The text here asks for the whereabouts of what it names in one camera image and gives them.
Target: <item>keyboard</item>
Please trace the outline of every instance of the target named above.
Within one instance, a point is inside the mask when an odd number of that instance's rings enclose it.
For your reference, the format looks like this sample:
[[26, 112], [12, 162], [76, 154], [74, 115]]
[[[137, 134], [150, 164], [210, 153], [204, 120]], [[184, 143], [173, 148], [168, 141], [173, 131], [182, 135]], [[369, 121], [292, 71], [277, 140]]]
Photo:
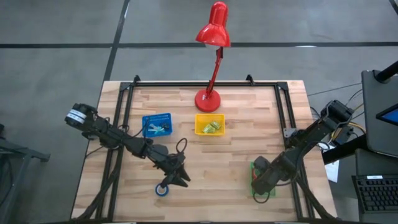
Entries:
[[363, 213], [398, 212], [398, 175], [352, 176]]

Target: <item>green tray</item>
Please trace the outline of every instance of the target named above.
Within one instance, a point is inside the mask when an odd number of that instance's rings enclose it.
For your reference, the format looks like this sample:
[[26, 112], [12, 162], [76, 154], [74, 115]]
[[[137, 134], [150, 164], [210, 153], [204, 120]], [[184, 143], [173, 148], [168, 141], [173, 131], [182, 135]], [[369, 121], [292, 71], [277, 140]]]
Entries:
[[[253, 181], [253, 175], [252, 175], [253, 169], [254, 169], [254, 163], [250, 162], [250, 185], [249, 185], [250, 186], [250, 195], [253, 195], [253, 193], [254, 193], [254, 190], [251, 187], [251, 182]], [[275, 196], [276, 196], [276, 191], [275, 191], [275, 189], [272, 189], [269, 192], [269, 197], [275, 197]], [[263, 195], [256, 194], [256, 197], [268, 197], [268, 193], [264, 193]]]

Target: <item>concrete floor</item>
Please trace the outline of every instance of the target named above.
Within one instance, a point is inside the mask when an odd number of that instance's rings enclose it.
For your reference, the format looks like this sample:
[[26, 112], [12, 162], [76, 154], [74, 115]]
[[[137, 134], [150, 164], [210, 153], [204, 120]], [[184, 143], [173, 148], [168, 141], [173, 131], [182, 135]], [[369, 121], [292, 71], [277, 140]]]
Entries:
[[[0, 44], [113, 43], [124, 0], [2, 0]], [[210, 0], [134, 0], [120, 43], [194, 42], [205, 25]], [[393, 42], [398, 16], [388, 0], [225, 1], [233, 42]], [[51, 153], [31, 163], [13, 223], [69, 219], [87, 141], [63, 119], [75, 102], [96, 106], [111, 49], [0, 49], [0, 123], [6, 137]], [[383, 69], [398, 47], [231, 48], [224, 52], [220, 80], [304, 80], [307, 93], [360, 82], [362, 70]], [[119, 49], [111, 80], [207, 80], [214, 53], [197, 49]], [[360, 85], [310, 96], [321, 110], [346, 102]], [[360, 104], [357, 98], [351, 105]], [[364, 125], [363, 117], [356, 122]], [[331, 184], [339, 217], [357, 220], [343, 160]]]

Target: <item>blue tape roll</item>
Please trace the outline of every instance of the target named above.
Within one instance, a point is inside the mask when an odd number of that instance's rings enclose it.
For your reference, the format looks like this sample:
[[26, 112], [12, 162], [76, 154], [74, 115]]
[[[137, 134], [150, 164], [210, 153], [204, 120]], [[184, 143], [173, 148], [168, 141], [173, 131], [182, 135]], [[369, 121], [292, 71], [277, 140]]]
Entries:
[[164, 197], [164, 196], [166, 196], [166, 195], [169, 193], [169, 186], [166, 185], [166, 187], [164, 188], [166, 191], [163, 192], [163, 193], [160, 193], [160, 192], [159, 192], [159, 189], [161, 189], [161, 188], [162, 188], [162, 187], [160, 186], [160, 184], [156, 185], [156, 187], [155, 187], [155, 193], [156, 193], [158, 196]]

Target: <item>wooden tabletop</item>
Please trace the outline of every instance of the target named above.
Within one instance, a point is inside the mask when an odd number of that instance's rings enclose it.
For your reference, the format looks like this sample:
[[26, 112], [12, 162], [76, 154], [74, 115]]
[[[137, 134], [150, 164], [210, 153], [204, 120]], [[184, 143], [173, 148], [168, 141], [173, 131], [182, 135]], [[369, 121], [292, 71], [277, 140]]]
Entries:
[[[298, 128], [313, 122], [303, 81], [287, 81]], [[105, 82], [98, 104], [102, 117], [114, 116], [120, 82]], [[124, 151], [114, 221], [188, 222], [188, 221], [289, 221], [296, 214], [290, 185], [276, 188], [276, 196], [265, 204], [256, 203], [250, 194], [249, 164], [257, 156], [273, 160], [284, 150], [274, 89], [271, 87], [216, 87], [225, 114], [226, 134], [219, 137], [197, 136], [194, 96], [197, 87], [135, 87], [129, 117], [129, 134], [141, 129], [146, 114], [171, 113], [173, 133], [152, 138], [154, 144], [175, 152], [181, 138], [188, 139], [185, 169], [191, 181], [188, 188], [170, 185], [166, 197], [156, 196], [155, 186], [164, 178], [148, 159], [139, 159]], [[124, 114], [127, 93], [121, 112]], [[88, 152], [96, 149], [93, 141]], [[106, 150], [86, 159], [73, 208], [79, 216], [98, 193]], [[335, 205], [326, 178], [321, 152], [314, 148], [305, 156], [305, 168], [312, 192], [332, 215]], [[303, 194], [300, 199], [306, 214]], [[108, 211], [108, 198], [104, 213]]]

